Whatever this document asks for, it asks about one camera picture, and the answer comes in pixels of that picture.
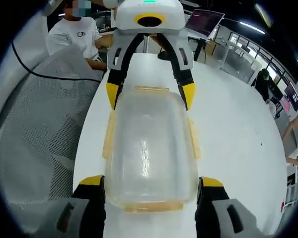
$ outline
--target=black cable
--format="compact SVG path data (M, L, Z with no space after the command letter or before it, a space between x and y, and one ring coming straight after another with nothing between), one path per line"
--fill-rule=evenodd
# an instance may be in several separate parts
M49 78L49 79L58 79L58 80L65 80L65 81L81 81L81 80L84 80L84 81L93 81L93 82L98 82L100 83L101 81L100 80L96 80L96 79L91 79L91 78L60 78L60 77L53 77L53 76L47 76L47 75L41 75L39 73L36 73L36 72L33 72L32 70L30 70L23 62L22 60L20 59L18 53L16 52L16 49L15 49L15 46L14 46L14 42L12 42L12 49L13 49L13 52L16 56L16 58L18 59L19 63L23 66L23 68L26 69L26 71L28 71L29 73L35 75L35 76L38 76L38 77L42 77L42 78Z

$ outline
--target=monitor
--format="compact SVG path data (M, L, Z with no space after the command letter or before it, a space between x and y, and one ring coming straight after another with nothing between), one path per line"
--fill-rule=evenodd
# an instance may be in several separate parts
M292 83L286 87L285 93L289 98L294 110L298 111L298 93Z
M224 17L224 13L209 10L194 10L186 23L186 30L202 39L208 39Z

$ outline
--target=laptop screen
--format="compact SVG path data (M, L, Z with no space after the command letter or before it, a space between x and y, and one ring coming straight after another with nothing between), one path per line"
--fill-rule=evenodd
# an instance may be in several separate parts
M209 38L223 17L224 13L220 12L194 10L185 27Z

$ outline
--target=desk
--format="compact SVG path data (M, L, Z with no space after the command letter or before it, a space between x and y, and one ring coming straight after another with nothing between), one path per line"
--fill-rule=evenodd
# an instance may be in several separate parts
M196 94L190 118L202 151L199 176L221 181L257 218L266 234L276 231L287 190L283 144L269 109L254 88L220 70L194 62ZM81 132L73 190L86 177L105 173L103 142L111 107L106 93L108 73L90 105ZM168 87L178 92L171 63L153 54L134 54L124 90L136 85ZM131 215L106 202L104 237L196 238L196 201L175 213Z
M208 39L203 39L201 36L194 34L193 32L187 31L188 32L188 39L194 40L198 42L198 46L194 52L193 59L194 61L197 61L201 52L202 47L206 44L206 41Z
M105 39L105 41L109 45L112 45L114 43L114 32L113 31L102 32L102 33L100 33L100 35Z

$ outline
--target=ceiling light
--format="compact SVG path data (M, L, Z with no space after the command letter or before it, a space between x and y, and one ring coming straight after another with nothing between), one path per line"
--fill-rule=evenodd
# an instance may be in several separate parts
M253 30L258 31L258 32L262 33L263 35L265 35L265 32L263 32L262 30L260 30L260 29L258 29L258 28L256 28L256 27L254 27L254 26L251 26L251 25L246 24L246 23L241 22L241 21L240 21L239 23L242 24L242 25L244 25L244 26L247 26L247 27L249 27L249 28L252 28Z
M271 17L268 15L268 13L265 11L265 9L259 4L255 4L255 9L258 11L262 19L265 21L266 25L268 27L272 27L273 21Z

